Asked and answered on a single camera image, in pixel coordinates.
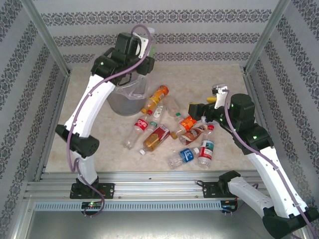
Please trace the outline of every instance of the orange juice bottle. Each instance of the orange juice bottle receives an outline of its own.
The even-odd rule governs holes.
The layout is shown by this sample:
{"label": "orange juice bottle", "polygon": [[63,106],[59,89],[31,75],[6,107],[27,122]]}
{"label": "orange juice bottle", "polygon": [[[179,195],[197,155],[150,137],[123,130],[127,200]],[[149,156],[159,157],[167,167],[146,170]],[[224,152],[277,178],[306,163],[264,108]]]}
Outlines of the orange juice bottle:
{"label": "orange juice bottle", "polygon": [[161,101],[161,99],[163,99],[168,94],[168,92],[169,90],[167,86],[161,85],[158,90],[151,97],[148,98],[144,105],[144,108],[141,111],[145,114],[148,110],[153,110],[155,106]]}
{"label": "orange juice bottle", "polygon": [[170,136],[173,139],[177,139],[177,137],[180,137],[181,135],[188,132],[196,123],[197,121],[195,119],[193,119],[191,116],[188,116],[186,119],[184,119],[182,122],[178,124],[178,126],[170,134]]}

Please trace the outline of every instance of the water bottle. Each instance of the water bottle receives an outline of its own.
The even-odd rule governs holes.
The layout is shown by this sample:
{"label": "water bottle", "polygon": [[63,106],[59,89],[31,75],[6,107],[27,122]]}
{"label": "water bottle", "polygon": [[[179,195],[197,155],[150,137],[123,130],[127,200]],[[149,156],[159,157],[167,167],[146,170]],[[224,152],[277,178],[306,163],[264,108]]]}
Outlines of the water bottle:
{"label": "water bottle", "polygon": [[163,99],[167,94],[169,90],[167,86],[161,85],[155,93],[149,97],[146,102],[144,107],[142,108],[142,113],[146,113],[148,110],[153,110],[155,106]]}
{"label": "water bottle", "polygon": [[183,116],[180,114],[179,107],[172,96],[166,96],[163,99],[163,104],[166,106],[168,114],[174,117],[177,123],[180,123],[184,120]]}
{"label": "water bottle", "polygon": [[131,130],[129,136],[124,140],[123,146],[131,149],[134,147],[134,144],[138,140],[138,138],[141,136],[141,134],[144,132],[146,127],[149,125],[149,121],[152,116],[152,111],[147,111],[145,115],[142,115],[138,121],[133,126],[133,129]]}
{"label": "water bottle", "polygon": [[149,123],[149,126],[147,128],[147,131],[154,132],[154,130],[157,128],[158,124],[160,123],[160,119],[161,119],[163,113],[164,113],[163,104],[159,103],[157,105],[156,110],[154,111],[151,119],[150,119],[150,123]]}
{"label": "water bottle", "polygon": [[208,123],[208,128],[203,134],[203,140],[201,142],[198,155],[199,166],[202,168],[209,168],[209,165],[211,163],[214,150],[213,131],[213,124]]}
{"label": "water bottle", "polygon": [[171,169],[192,161],[199,154],[198,148],[186,148],[179,153],[176,153],[173,157],[168,159],[168,165]]}

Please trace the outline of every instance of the white bottle cap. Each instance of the white bottle cap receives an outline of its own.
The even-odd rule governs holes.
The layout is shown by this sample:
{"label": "white bottle cap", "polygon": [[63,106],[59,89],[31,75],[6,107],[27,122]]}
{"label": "white bottle cap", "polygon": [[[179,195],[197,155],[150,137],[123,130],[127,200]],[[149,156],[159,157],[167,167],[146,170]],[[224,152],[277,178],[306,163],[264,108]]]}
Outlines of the white bottle cap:
{"label": "white bottle cap", "polygon": [[145,155],[145,151],[144,150],[140,150],[141,155]]}
{"label": "white bottle cap", "polygon": [[206,116],[202,116],[202,117],[201,117],[201,122],[202,122],[202,123],[206,123]]}
{"label": "white bottle cap", "polygon": [[155,33],[155,29],[152,27],[148,27],[148,30],[150,32],[150,34],[154,34]]}
{"label": "white bottle cap", "polygon": [[195,151],[195,154],[198,154],[199,153],[199,149],[198,148],[193,148],[194,151]]}

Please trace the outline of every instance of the gray metal floor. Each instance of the gray metal floor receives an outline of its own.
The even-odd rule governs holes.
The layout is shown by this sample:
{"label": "gray metal floor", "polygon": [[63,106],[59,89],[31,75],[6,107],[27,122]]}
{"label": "gray metal floor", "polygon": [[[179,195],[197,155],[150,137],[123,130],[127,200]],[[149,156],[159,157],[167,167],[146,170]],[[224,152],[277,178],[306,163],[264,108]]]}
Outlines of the gray metal floor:
{"label": "gray metal floor", "polygon": [[271,239],[247,205],[226,217],[219,211],[34,212],[27,239]]}

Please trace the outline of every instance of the transparent plastic bag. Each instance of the transparent plastic bag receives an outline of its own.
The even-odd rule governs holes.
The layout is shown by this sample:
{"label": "transparent plastic bag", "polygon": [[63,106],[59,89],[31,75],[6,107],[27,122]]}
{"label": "transparent plastic bag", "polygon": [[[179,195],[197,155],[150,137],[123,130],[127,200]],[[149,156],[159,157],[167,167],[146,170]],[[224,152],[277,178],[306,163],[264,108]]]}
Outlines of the transparent plastic bag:
{"label": "transparent plastic bag", "polygon": [[[127,74],[120,84],[124,84],[130,78]],[[148,97],[148,80],[145,76],[139,75],[136,72],[132,73],[131,81],[123,86],[117,86],[112,91],[112,94],[120,94],[128,98],[129,100],[142,100]]]}

